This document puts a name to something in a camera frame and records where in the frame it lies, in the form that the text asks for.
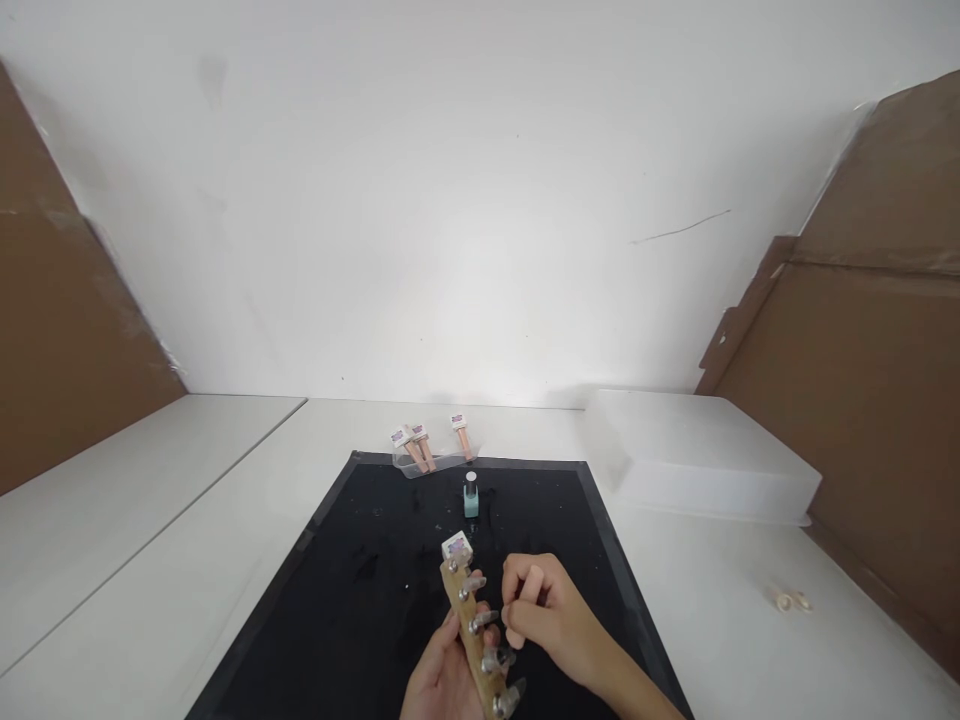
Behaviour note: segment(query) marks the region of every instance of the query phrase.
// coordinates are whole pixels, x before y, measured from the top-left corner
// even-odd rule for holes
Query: hand
[[[518,599],[520,582],[532,567],[543,571],[537,603]],[[603,629],[555,555],[508,555],[503,564],[504,624],[547,651],[551,659],[574,682],[597,692],[603,661],[614,648],[613,638]]]
[[[539,598],[517,589],[543,571]],[[683,720],[647,674],[617,645],[554,555],[508,555],[503,564],[504,624],[547,651],[571,680],[600,696],[621,720]]]
[[[471,577],[482,574],[474,570]],[[477,603],[478,613],[489,609],[489,603]],[[457,642],[459,632],[460,618],[451,609],[410,675],[400,720],[483,720],[477,686],[463,646]],[[488,625],[483,643],[490,647],[499,645],[500,628]]]

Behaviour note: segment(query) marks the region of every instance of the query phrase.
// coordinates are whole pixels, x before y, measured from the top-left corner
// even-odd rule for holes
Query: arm
[[[543,571],[541,603],[518,593],[534,566]],[[555,556],[510,555],[503,568],[502,617],[510,630],[540,645],[571,680],[598,695],[621,720],[683,720],[603,629]]]

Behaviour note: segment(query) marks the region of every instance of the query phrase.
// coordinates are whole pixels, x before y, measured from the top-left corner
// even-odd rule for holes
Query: white table
[[[0,716],[183,718],[350,451],[447,410],[309,401],[0,680]],[[578,411],[466,410],[482,455],[587,459]],[[956,717],[957,686],[801,530],[607,506],[699,720]]]
[[[189,395],[0,498],[0,676],[302,402]]]

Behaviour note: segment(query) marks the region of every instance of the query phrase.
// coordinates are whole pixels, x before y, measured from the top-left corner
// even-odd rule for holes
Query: wooden stick
[[[486,720],[497,720],[497,716],[493,713],[493,699],[497,695],[504,695],[507,690],[507,682],[503,673],[485,673],[480,669],[480,663],[483,661],[483,629],[481,628],[476,635],[470,634],[470,621],[477,614],[477,599],[473,596],[473,593],[470,593],[466,600],[460,600],[460,589],[469,575],[468,570],[469,568],[466,567],[458,567],[456,572],[450,572],[449,560],[444,560],[443,564],[440,565],[443,589],[447,591],[450,607],[460,618],[460,640],[463,642],[463,649],[467,653],[470,674],[473,675],[473,682],[476,684],[477,693],[480,695],[483,716]]]

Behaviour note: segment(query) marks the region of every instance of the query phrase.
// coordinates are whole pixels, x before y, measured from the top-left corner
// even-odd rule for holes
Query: black mat
[[[474,521],[463,516],[469,469]],[[458,530],[489,578],[477,598],[495,609],[507,554],[554,553],[603,626],[692,718],[586,463],[481,458],[407,480],[389,455],[353,453],[188,719],[396,718],[449,608],[440,543]],[[532,643],[510,677],[527,679],[516,720],[614,717]]]

